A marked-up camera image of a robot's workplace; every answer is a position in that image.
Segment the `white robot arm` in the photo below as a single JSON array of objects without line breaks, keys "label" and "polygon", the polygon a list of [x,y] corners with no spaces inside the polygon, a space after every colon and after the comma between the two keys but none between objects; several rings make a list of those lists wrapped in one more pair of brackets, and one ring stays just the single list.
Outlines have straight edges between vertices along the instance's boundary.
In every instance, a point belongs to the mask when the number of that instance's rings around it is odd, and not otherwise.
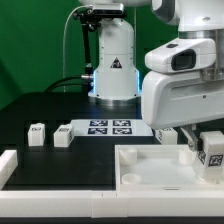
[{"label": "white robot arm", "polygon": [[[79,0],[85,24],[99,30],[99,65],[93,72],[94,100],[111,103],[141,97],[141,116],[152,129],[182,127],[190,149],[198,149],[197,123],[224,118],[224,0]],[[124,8],[149,5],[178,37],[148,52],[150,71],[138,82],[134,31]]]}]

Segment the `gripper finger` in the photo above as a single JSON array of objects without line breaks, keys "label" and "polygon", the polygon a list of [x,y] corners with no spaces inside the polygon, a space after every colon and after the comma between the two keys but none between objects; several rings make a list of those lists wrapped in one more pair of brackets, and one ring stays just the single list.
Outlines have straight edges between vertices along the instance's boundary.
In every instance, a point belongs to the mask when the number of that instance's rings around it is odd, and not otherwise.
[{"label": "gripper finger", "polygon": [[192,125],[182,126],[181,131],[183,132],[183,134],[185,135],[185,137],[188,140],[189,149],[193,152],[197,151],[199,140],[193,131],[193,126]]}]

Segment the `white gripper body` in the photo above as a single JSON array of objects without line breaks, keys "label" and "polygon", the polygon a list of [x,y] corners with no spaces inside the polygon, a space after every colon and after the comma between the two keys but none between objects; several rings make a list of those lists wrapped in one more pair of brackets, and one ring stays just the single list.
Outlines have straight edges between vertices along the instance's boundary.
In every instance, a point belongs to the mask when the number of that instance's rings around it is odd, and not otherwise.
[{"label": "white gripper body", "polygon": [[203,81],[199,72],[149,72],[142,85],[141,114],[158,130],[224,118],[224,80]]}]

